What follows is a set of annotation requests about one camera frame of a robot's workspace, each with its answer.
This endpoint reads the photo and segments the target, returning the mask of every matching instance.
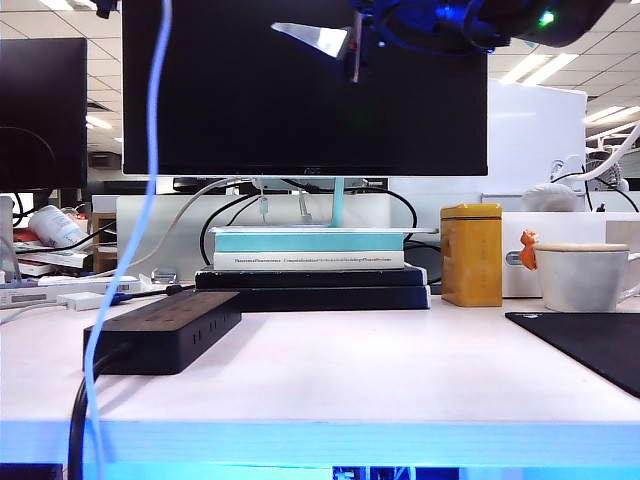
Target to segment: orange figurine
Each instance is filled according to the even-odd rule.
[[[524,245],[524,248],[520,251],[520,261],[529,270],[535,270],[536,265],[536,252],[533,249],[533,245],[538,241],[538,234],[533,230],[525,230],[522,232],[520,242]]]

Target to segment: yellow tin can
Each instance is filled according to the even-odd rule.
[[[502,305],[502,207],[442,208],[440,235],[442,298],[461,307]]]

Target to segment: mug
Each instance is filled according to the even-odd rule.
[[[545,307],[559,312],[615,312],[640,293],[640,284],[622,291],[624,272],[640,253],[624,244],[538,243],[534,245]]]

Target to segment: black power strip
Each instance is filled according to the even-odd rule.
[[[104,371],[114,375],[180,373],[240,322],[236,292],[185,290],[107,320],[96,358],[127,346]],[[84,331],[84,348],[91,327]]]

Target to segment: monitor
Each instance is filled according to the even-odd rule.
[[[271,28],[351,26],[347,0],[175,2],[158,105],[167,175],[486,175],[486,55],[362,45],[362,72]],[[124,172],[147,170],[160,2],[123,2]]]
[[[0,191],[85,185],[86,39],[0,40],[0,105]]]

